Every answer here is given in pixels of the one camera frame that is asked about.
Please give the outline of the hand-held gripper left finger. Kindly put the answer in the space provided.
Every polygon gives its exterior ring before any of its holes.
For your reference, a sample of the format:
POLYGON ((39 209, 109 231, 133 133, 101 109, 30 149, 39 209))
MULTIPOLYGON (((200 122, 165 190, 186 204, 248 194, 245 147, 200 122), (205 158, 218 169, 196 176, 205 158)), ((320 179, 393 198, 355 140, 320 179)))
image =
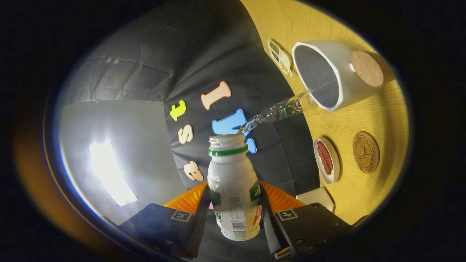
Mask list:
POLYGON ((203 183, 165 205, 148 204, 119 227, 151 248, 191 260, 198 256, 210 203, 203 183))

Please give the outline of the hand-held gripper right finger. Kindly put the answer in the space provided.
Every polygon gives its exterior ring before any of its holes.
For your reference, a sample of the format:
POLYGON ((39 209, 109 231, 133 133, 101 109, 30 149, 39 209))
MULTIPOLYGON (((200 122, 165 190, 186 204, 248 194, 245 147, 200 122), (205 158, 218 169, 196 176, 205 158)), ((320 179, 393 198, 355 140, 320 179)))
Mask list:
POLYGON ((319 202, 303 204, 263 181, 260 187, 264 232, 269 252, 276 260, 321 249, 354 228, 319 202))

